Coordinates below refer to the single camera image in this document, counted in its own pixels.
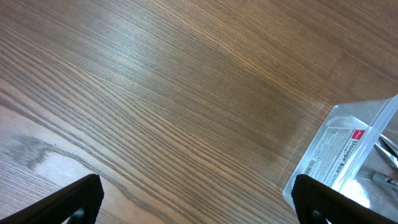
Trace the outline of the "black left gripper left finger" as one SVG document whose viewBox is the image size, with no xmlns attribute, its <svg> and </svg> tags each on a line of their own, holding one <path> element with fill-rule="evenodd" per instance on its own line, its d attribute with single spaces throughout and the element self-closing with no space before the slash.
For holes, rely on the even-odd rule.
<svg viewBox="0 0 398 224">
<path fill-rule="evenodd" d="M 89 174 L 1 220 L 1 224 L 94 224 L 104 190 L 99 175 Z"/>
</svg>

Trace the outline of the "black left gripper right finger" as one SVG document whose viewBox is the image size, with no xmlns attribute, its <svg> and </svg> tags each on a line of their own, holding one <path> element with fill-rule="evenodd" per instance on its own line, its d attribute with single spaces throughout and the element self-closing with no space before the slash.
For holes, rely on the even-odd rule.
<svg viewBox="0 0 398 224">
<path fill-rule="evenodd" d="M 396 224 L 305 174 L 296 176 L 291 196 L 301 224 Z"/>
</svg>

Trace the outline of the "clear plastic container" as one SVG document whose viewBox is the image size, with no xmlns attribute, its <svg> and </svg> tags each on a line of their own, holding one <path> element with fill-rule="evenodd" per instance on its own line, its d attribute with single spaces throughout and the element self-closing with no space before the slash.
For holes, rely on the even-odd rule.
<svg viewBox="0 0 398 224">
<path fill-rule="evenodd" d="M 292 206 L 296 176 L 305 174 L 388 219 L 397 221 L 397 191 L 372 180 L 380 172 L 397 179 L 397 168 L 374 148 L 380 135 L 397 145 L 397 97 L 336 105 L 282 192 Z"/>
</svg>

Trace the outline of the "silver wrench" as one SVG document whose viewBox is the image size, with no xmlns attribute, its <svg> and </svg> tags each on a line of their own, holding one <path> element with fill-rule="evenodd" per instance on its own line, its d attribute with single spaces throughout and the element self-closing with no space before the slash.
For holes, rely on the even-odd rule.
<svg viewBox="0 0 398 224">
<path fill-rule="evenodd" d="M 373 173 L 372 180 L 379 185 L 397 191 L 397 179 L 392 178 L 391 176 L 375 172 Z"/>
</svg>

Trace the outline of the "orange black needle-nose pliers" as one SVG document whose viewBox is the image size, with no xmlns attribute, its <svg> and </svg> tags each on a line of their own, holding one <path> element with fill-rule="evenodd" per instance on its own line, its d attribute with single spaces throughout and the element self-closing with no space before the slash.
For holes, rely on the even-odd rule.
<svg viewBox="0 0 398 224">
<path fill-rule="evenodd" d="M 397 145 L 384 135 L 380 135 L 374 144 L 379 155 L 393 168 L 397 168 Z"/>
</svg>

